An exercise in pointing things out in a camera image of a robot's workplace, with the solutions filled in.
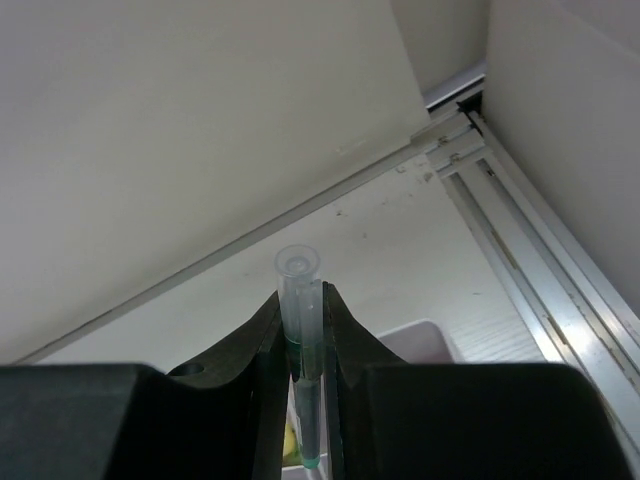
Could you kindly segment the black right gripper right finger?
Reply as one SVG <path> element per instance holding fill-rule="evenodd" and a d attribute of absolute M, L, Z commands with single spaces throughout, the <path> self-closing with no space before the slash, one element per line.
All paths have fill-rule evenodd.
<path fill-rule="evenodd" d="M 323 287 L 335 479 L 629 479 L 600 395 L 561 363 L 410 364 Z"/>

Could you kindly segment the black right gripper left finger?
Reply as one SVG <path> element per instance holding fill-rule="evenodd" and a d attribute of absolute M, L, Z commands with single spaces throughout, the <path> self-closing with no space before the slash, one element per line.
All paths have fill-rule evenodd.
<path fill-rule="evenodd" d="M 271 296 L 211 348 L 145 364 L 5 367 L 5 479 L 277 479 L 289 370 Z"/>

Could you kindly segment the green gel pen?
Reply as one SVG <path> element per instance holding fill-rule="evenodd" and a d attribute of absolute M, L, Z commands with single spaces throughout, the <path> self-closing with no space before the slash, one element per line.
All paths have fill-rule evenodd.
<path fill-rule="evenodd" d="M 296 244 L 280 250 L 274 266 L 278 299 L 291 364 L 302 465 L 320 463 L 321 377 L 324 367 L 323 285 L 320 257 L 310 246 Z"/>

